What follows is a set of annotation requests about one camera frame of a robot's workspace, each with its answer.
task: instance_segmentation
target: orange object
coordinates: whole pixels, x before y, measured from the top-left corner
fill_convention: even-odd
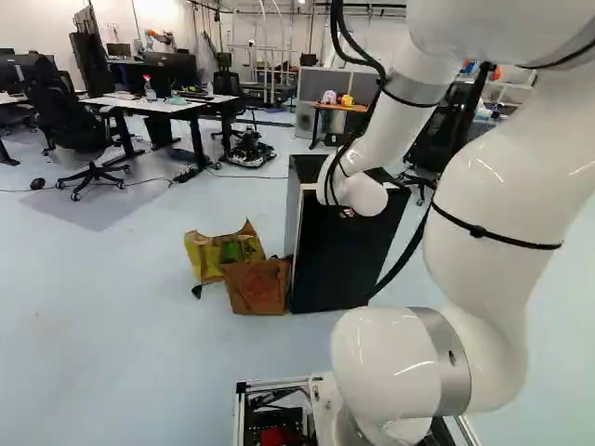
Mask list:
[[[343,107],[350,107],[351,105],[353,105],[353,97],[351,97],[350,95],[343,95],[341,97],[341,105]]]
[[[367,106],[355,104],[355,105],[340,105],[340,104],[321,104],[320,102],[316,102],[312,104],[314,109],[322,109],[322,110],[339,110],[341,112],[356,112],[356,113],[366,113],[368,111]]]
[[[502,69],[500,68],[499,65],[497,65],[496,69],[492,72],[492,75],[490,76],[490,80],[497,81],[501,75],[502,75]]]

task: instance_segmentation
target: black pedestal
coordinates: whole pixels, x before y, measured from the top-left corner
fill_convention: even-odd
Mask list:
[[[144,121],[154,151],[181,141],[180,138],[172,138],[171,122],[168,119],[145,118]]]
[[[340,206],[323,206],[315,183],[325,158],[289,157],[284,250],[294,256],[293,313],[367,305],[363,296],[377,282],[409,200],[409,190],[387,184],[389,202],[378,216],[346,216]],[[379,183],[392,179],[384,169],[367,174]]]

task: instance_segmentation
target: red component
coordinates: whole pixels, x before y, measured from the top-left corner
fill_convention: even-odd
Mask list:
[[[272,427],[260,432],[260,446],[282,446],[285,433],[280,427]]]

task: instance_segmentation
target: black strap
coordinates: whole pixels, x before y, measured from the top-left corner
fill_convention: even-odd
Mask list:
[[[574,51],[566,56],[564,56],[561,59],[558,60],[554,60],[550,63],[544,63],[543,65],[533,65],[533,66],[527,66],[527,65],[517,65],[517,67],[519,68],[525,68],[526,70],[542,70],[544,68],[553,68],[553,67],[557,67],[559,65],[562,65],[563,63],[569,62],[570,60],[576,59],[579,56],[582,56],[583,54],[585,54],[586,52],[588,52],[590,49],[592,49],[595,46],[595,39],[591,40],[588,44],[586,44],[585,46],[577,49],[577,51]]]
[[[496,240],[497,242],[512,244],[514,246],[519,246],[521,248],[539,249],[542,251],[552,251],[552,250],[558,249],[559,247],[562,246],[561,243],[531,243],[531,242],[525,242],[523,240],[512,239],[505,235],[500,235],[500,234],[496,234],[494,232],[490,232],[483,226],[471,225],[470,223],[467,223],[466,221],[456,218],[455,216],[450,215],[449,213],[447,213],[446,211],[444,211],[443,209],[438,207],[438,205],[433,200],[431,202],[431,207],[438,214],[440,214],[441,216],[446,218],[448,221],[455,223],[457,226],[459,226],[460,228],[463,228],[464,230],[468,230],[469,235],[471,237],[475,237],[476,239],[481,239],[482,237],[487,237],[488,239]]]
[[[389,98],[396,100],[397,102],[401,102],[402,104],[408,105],[409,107],[417,107],[419,109],[430,109],[431,107],[436,107],[438,104],[440,104],[440,101],[433,104],[419,104],[417,102],[411,102],[410,100],[399,98],[387,90],[385,85],[382,86],[382,93],[387,95]]]

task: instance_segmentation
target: cubicle partition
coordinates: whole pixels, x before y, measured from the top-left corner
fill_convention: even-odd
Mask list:
[[[296,137],[311,138],[314,123],[312,104],[323,97],[326,90],[353,96],[356,104],[368,105],[377,92],[377,74],[322,67],[301,67],[297,84]],[[347,123],[344,111],[333,111],[321,116],[318,135],[328,132],[343,133]]]

